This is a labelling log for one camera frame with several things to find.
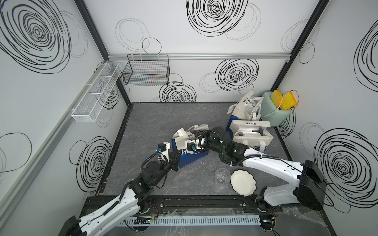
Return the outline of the blue cream takeout bag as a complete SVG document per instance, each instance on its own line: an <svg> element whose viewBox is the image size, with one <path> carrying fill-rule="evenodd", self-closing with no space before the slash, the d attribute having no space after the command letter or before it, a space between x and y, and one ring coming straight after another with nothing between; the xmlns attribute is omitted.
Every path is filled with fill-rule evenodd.
<svg viewBox="0 0 378 236"><path fill-rule="evenodd" d="M273 140L273 135L267 131L270 126L266 121L232 120L226 131L232 141L264 152Z"/></svg>
<svg viewBox="0 0 378 236"><path fill-rule="evenodd" d="M263 97L254 96L254 91L250 90L236 104L228 108L227 114L240 120L258 121L261 118L262 102Z"/></svg>
<svg viewBox="0 0 378 236"><path fill-rule="evenodd" d="M209 129L207 124L193 125L188 130L180 128L172 137L173 151L181 150L179 158L179 167L183 168L189 164L207 156L209 151L201 149L199 145L199 136L203 131Z"/></svg>

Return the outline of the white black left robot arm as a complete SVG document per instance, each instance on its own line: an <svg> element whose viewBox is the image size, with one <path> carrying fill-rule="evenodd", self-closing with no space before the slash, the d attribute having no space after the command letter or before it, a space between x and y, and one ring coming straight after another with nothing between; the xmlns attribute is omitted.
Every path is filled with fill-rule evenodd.
<svg viewBox="0 0 378 236"><path fill-rule="evenodd" d="M154 187L173 170L179 170L182 150L156 151L141 164L141 173L127 182L120 195L79 219L69 218L59 232L60 236L103 236L121 221L151 205L150 194Z"/></svg>

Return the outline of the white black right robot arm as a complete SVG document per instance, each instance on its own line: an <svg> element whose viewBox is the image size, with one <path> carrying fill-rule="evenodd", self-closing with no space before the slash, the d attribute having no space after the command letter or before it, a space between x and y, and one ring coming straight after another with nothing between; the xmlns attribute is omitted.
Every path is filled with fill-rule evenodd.
<svg viewBox="0 0 378 236"><path fill-rule="evenodd" d="M312 210L323 210L327 184L313 161L293 162L266 155L232 141L222 127L184 132L183 140L177 146L189 153L211 150L218 153L225 164L257 169L286 181L285 185L264 187L260 191L256 197L260 211L286 204L302 204Z"/></svg>

